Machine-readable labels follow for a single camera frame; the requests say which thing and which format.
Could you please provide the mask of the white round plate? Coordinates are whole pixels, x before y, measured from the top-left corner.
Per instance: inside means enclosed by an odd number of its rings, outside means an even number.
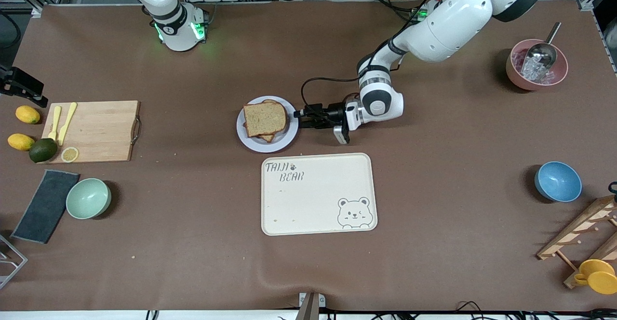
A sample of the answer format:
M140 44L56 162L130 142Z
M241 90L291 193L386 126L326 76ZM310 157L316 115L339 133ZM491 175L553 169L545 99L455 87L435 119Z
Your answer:
M291 103L284 98L267 95L255 98L248 103L259 104L265 100L277 101L285 108L287 113L287 123L285 129L274 134L271 142L267 142L260 137L249 137L247 130L244 127L244 110L241 109L236 121L236 130L238 138L247 148L259 153L274 153L288 147L293 142L297 132L299 131L299 121L293 116L295 107L293 107L293 105L291 105Z

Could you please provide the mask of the yellow lemon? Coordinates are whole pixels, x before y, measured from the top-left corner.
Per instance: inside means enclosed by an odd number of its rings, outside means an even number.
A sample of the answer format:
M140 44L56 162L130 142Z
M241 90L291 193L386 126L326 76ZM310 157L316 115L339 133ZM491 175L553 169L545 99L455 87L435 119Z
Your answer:
M14 133L7 138L9 146L19 151L29 151L35 142L33 138L21 133Z
M15 116L25 124L38 124L40 121L40 113L29 106L20 106L15 110Z

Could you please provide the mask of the yellow plastic fork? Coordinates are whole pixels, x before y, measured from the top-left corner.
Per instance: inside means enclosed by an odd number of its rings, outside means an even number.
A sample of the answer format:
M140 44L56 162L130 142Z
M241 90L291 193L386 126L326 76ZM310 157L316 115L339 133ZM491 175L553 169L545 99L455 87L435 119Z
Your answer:
M51 130L48 133L48 138L50 138L54 142L55 142L55 140L57 138L57 128L58 128L61 112L62 112L62 107L61 106L56 106L54 108L54 111L53 111L53 122L52 122L52 125L51 125Z

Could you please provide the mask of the yellow plastic knife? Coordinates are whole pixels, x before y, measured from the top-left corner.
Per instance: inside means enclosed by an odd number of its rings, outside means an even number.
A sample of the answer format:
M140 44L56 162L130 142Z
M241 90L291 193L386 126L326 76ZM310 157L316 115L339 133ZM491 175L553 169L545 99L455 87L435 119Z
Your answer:
M59 132L58 139L57 139L57 144L59 146L62 146L64 144L64 140L65 140L68 128L70 126L71 119L73 118L74 113L75 113L77 107L78 107L78 103L77 102L72 102L69 105L68 114L67 114L65 123L60 128L60 132Z

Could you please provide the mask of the dark green avocado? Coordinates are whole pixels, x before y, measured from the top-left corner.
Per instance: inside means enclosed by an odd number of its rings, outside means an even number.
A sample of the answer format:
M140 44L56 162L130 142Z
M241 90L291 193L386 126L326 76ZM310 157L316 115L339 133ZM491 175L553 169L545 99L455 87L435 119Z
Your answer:
M58 151L58 146L52 138L44 138L36 141L29 149L29 159L34 163L47 162L53 159Z

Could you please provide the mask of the wooden cutting board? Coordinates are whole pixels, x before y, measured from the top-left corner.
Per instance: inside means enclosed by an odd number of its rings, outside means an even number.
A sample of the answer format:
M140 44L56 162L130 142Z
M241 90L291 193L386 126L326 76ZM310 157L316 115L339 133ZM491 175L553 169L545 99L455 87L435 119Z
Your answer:
M140 134L140 103L129 101L82 101L71 118L64 144L49 164L62 164L60 154L73 147L75 163L128 161Z

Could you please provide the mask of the cream tray with bear print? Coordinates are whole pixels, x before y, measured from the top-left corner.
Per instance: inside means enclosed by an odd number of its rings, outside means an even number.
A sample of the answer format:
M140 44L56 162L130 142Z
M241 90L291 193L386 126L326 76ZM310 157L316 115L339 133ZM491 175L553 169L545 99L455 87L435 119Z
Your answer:
M377 224L372 160L367 154L262 162L261 228L266 235L370 231Z

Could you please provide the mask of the dark grey cloth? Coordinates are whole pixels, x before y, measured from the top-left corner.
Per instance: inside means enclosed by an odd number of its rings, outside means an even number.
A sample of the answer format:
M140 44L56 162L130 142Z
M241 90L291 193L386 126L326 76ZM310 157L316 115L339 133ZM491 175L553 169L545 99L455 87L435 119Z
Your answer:
M11 237L47 244L66 210L68 193L79 179L79 173L46 169Z

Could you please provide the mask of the light green bowl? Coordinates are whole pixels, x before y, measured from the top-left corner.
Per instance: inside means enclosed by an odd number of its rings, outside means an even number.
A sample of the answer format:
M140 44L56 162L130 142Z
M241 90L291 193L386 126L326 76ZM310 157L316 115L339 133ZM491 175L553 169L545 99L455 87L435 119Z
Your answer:
M66 210L75 219L92 219L107 210L111 191L100 179L83 179L70 189L66 197Z

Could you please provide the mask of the pink bowl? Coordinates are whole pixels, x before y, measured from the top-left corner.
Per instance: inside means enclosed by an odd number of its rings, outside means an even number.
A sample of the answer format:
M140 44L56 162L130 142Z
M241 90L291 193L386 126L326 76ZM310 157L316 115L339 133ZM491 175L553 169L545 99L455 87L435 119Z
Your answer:
M569 63L564 53L556 48L558 58L555 64L548 71L547 75L536 83L535 81L529 81L525 79L520 70L522 69L524 55L531 46L542 42L538 39L523 40L511 49L510 54L506 60L506 74L509 80L518 88L527 91L536 91L540 89L549 89L557 87L567 76L569 70Z

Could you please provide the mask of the clear ice cubes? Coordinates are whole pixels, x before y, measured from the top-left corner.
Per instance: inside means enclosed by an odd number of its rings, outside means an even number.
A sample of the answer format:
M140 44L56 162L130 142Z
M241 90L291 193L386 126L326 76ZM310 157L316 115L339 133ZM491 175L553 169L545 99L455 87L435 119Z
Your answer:
M557 78L553 70L549 70L543 63L539 53L533 53L529 58L527 49L517 50L511 55L513 67L516 72L526 80L540 84L551 84Z

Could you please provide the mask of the metal scoop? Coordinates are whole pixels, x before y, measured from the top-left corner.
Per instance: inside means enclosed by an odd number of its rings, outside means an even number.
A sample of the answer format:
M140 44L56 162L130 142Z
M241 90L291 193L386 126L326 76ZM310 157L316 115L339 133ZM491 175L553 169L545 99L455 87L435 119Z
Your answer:
M557 49L552 45L552 41L557 35L561 22L555 22L552 30L550 31L546 41L540 42L534 46L531 46L527 50L526 58L523 62L523 68L537 67L538 69L550 69L551 66L557 61L558 54Z

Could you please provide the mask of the blue bowl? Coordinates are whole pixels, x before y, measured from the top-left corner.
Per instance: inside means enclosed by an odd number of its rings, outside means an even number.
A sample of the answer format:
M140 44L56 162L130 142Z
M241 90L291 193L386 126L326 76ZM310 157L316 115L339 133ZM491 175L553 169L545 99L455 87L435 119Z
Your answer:
M578 173L568 164L553 160L542 164L534 175L535 187L545 199L562 203L576 200L582 192Z

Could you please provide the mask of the wooden peg rack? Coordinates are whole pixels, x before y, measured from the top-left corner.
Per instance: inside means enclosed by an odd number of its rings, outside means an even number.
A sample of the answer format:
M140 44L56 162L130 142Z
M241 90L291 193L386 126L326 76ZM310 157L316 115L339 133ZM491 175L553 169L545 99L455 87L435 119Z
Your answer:
M575 274L579 272L579 268L562 253L561 249L570 245L581 244L580 235L597 232L599 230L597 224L604 222L610 223L617 230L617 202L613 196L596 199L536 254L540 260L557 256L571 267L573 273L563 282L566 288L571 290L577 287ZM607 263L617 263L617 231L600 245L589 258L601 259Z

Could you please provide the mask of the yellow cup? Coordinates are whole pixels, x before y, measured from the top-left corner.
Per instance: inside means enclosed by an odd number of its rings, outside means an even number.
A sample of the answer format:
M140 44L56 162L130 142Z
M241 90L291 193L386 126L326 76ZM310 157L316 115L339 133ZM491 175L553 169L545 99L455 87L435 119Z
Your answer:
M608 262L588 259L581 263L574 276L574 286L589 286L600 294L617 293L617 274Z

